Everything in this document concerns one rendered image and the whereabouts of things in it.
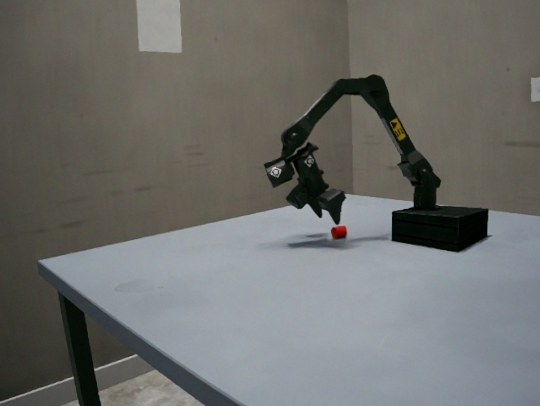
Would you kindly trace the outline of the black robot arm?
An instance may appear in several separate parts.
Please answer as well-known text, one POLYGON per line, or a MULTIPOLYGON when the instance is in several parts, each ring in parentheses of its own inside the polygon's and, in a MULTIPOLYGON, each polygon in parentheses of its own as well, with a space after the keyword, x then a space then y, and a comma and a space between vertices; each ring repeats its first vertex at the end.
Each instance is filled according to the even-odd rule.
MULTIPOLYGON (((432 166, 426 158, 414 147, 390 103, 389 91, 384 79, 376 74, 366 78, 340 78, 336 80, 311 110, 286 128, 288 130, 283 131, 281 135, 283 143, 281 157, 263 164, 268 179, 270 177, 270 183, 272 181, 273 188, 293 179, 295 171, 291 162, 293 162, 299 176, 308 175, 318 169, 312 153, 319 149, 318 146, 307 142, 304 148, 297 150, 295 155, 293 154, 297 148, 305 143, 316 123, 342 95, 361 95, 366 103, 377 112, 401 156, 401 163, 397 165, 401 169, 403 177, 413 177, 407 178, 410 180, 411 185, 415 186, 414 208, 410 207, 410 209, 424 211, 441 209, 441 207, 436 207, 436 188, 440 187, 441 180, 433 172, 432 166), (286 152, 284 152, 285 149, 286 152), (422 181, 422 184, 418 183, 420 181, 422 181)), ((286 200, 293 207, 302 209, 310 200, 310 195, 311 198, 317 195, 309 183, 306 184, 303 181, 304 184, 302 184, 299 179, 297 181, 298 185, 290 192, 286 200)))

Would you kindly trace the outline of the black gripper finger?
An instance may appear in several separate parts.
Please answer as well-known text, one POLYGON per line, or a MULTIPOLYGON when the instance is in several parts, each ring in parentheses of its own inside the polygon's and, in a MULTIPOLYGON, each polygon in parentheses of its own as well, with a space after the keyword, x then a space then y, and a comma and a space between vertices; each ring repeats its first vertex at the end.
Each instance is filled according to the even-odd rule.
POLYGON ((341 208, 342 208, 342 202, 336 205, 336 207, 331 208, 329 210, 323 209, 325 211, 328 211, 329 215, 331 216, 332 220, 336 225, 340 224, 340 217, 341 217, 341 208))
POLYGON ((322 209, 321 209, 322 207, 319 205, 318 200, 319 200, 318 197, 316 197, 316 198, 311 198, 311 197, 310 197, 310 200, 309 200, 309 202, 308 202, 307 204, 308 204, 308 205, 310 206, 310 208, 315 212, 315 214, 316 214, 319 218, 321 218, 321 217, 323 217, 322 209))

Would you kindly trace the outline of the red short cylinder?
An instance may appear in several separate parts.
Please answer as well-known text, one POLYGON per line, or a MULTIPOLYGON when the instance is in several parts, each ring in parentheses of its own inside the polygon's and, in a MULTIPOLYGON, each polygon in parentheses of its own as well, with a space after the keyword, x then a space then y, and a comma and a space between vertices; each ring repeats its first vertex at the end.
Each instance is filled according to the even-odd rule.
POLYGON ((331 235, 334 239, 346 237, 347 229, 345 226, 332 227, 331 235))

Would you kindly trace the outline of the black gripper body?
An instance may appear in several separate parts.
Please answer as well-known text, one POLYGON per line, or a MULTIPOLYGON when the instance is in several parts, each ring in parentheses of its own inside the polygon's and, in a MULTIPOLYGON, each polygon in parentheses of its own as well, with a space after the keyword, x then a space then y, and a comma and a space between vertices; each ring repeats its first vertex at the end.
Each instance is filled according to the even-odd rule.
MULTIPOLYGON (((302 184, 303 181, 306 182, 306 184, 310 184, 310 186, 314 189, 316 193, 316 197, 319 198, 318 203, 319 205, 326 210, 329 210, 336 206, 337 204, 341 203, 346 199, 344 191, 337 190, 337 189, 331 189, 328 192, 326 189, 329 188, 329 184, 324 182, 324 179, 322 175, 324 174, 323 170, 319 170, 319 167, 316 171, 305 175, 305 176, 299 176, 297 179, 300 180, 302 184), (326 191, 326 192, 325 192, 326 191), (319 196, 318 196, 319 195, 319 196)), ((316 198, 314 197, 314 198, 316 198)))

